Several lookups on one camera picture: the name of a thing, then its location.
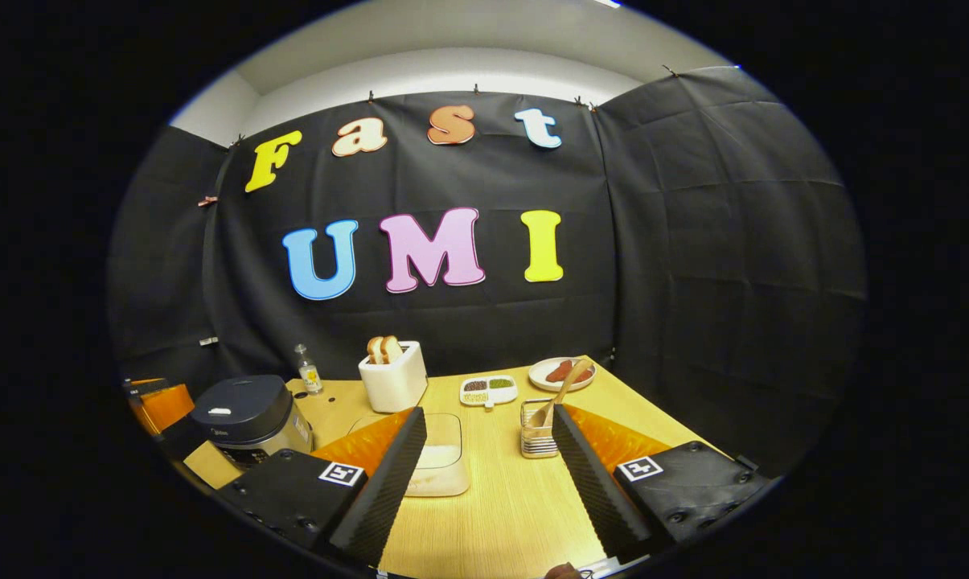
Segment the wooden table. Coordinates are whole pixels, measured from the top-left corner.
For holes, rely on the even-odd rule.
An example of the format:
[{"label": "wooden table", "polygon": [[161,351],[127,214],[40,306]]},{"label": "wooden table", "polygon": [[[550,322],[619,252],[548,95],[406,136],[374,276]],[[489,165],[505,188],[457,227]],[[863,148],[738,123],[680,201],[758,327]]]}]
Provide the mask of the wooden table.
[{"label": "wooden table", "polygon": [[[494,374],[516,380],[515,402],[496,404],[492,410],[459,403],[463,380]],[[294,379],[288,389],[304,388]],[[524,579],[542,577],[566,561],[580,567],[606,558],[562,458],[520,454],[520,403],[551,396],[553,392],[531,384],[528,367],[429,378],[421,406],[426,413],[455,414],[462,422],[470,488],[458,497],[404,498],[381,558],[382,571],[421,579]],[[346,435],[360,418],[376,414],[359,380],[324,380],[321,396],[294,402],[314,426],[316,447]],[[601,367],[594,382],[569,392],[565,403],[671,446],[706,442]],[[208,442],[186,464],[215,488],[241,474]]]}]

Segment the small bottle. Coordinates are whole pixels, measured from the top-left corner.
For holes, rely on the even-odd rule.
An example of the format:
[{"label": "small bottle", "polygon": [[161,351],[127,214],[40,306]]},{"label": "small bottle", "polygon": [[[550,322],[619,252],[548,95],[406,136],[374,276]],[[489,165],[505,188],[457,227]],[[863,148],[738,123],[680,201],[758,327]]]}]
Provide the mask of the small bottle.
[{"label": "small bottle", "polygon": [[305,382],[305,389],[311,395],[318,395],[323,392],[323,382],[319,380],[319,372],[316,372],[316,365],[305,355],[305,346],[299,344],[294,346],[294,352],[298,353],[298,374]]}]

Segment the bread slice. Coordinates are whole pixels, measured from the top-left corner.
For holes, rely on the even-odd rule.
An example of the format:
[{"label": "bread slice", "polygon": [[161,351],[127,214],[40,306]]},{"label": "bread slice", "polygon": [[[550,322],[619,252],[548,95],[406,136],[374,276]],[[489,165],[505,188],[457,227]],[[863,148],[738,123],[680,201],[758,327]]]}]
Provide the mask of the bread slice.
[{"label": "bread slice", "polygon": [[384,363],[384,351],[381,351],[380,344],[384,338],[376,336],[370,338],[370,343],[366,345],[366,352],[370,355],[369,363]]},{"label": "bread slice", "polygon": [[384,351],[384,363],[395,363],[402,358],[402,346],[395,336],[385,336],[380,349]]}]

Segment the spatula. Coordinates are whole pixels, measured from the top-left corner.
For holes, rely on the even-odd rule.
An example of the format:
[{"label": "spatula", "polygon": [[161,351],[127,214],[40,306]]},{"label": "spatula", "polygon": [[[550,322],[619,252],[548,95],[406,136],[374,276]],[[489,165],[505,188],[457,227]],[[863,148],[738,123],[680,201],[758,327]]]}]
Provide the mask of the spatula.
[{"label": "spatula", "polygon": [[555,404],[562,403],[562,397],[566,395],[569,391],[569,386],[573,385],[573,381],[576,380],[580,374],[584,374],[584,370],[587,370],[592,365],[590,359],[579,359],[573,369],[566,374],[566,379],[562,381],[562,388],[559,388],[559,393],[555,395],[555,398],[551,399],[549,403],[545,406],[540,407],[538,412],[532,415],[531,420],[528,421],[527,426],[533,429],[551,429],[552,428],[552,414]]}]

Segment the black fabric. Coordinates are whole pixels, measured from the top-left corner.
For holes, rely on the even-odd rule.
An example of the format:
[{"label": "black fabric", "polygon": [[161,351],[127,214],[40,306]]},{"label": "black fabric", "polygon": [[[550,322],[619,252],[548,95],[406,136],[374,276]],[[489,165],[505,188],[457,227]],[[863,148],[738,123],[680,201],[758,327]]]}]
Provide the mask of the black fabric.
[{"label": "black fabric", "polygon": [[[460,146],[426,138],[430,114],[447,105],[474,110],[477,134]],[[525,136],[516,111],[540,107],[555,117],[562,146],[543,150]],[[432,92],[354,103],[294,118],[250,136],[231,162],[216,208],[211,315],[224,366],[235,374],[296,374],[294,344],[307,345],[320,374],[358,379],[367,341],[378,335],[417,340],[430,375],[528,365],[587,353],[609,359],[613,343],[613,224],[597,131],[586,107],[540,98]],[[337,158],[342,125],[384,121],[381,150]],[[299,129],[274,183],[245,193],[255,147]],[[433,237],[445,212],[480,212],[474,241],[487,274],[477,285],[434,286],[391,294],[384,217],[408,213]],[[557,256],[564,278],[527,282],[528,228],[521,213],[561,215]],[[325,227],[358,220],[355,282],[341,296],[311,301],[290,282],[284,235],[314,228],[320,278],[336,271]],[[442,274],[447,265],[442,266]]]},{"label": "black fabric", "polygon": [[202,302],[202,240],[227,150],[167,127],[131,181],[109,242],[109,325],[124,377],[164,377],[198,396],[220,377]]},{"label": "black fabric", "polygon": [[598,110],[632,388],[769,476],[828,421],[866,300],[851,201],[801,122],[733,67]]}]

